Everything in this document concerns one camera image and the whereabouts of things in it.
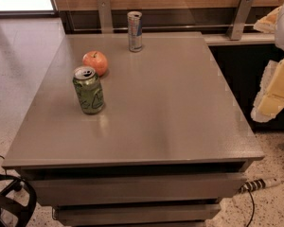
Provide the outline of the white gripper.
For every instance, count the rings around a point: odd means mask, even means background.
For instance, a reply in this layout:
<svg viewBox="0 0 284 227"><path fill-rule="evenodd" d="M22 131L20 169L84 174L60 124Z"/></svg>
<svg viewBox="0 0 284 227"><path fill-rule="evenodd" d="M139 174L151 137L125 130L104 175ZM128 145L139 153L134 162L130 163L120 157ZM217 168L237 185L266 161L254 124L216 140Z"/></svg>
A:
<svg viewBox="0 0 284 227"><path fill-rule="evenodd" d="M284 51L284 3L256 21L253 29L262 33L274 33L275 45ZM269 61L264 69L260 90L256 95L251 117L266 123L284 109L284 59Z"/></svg>

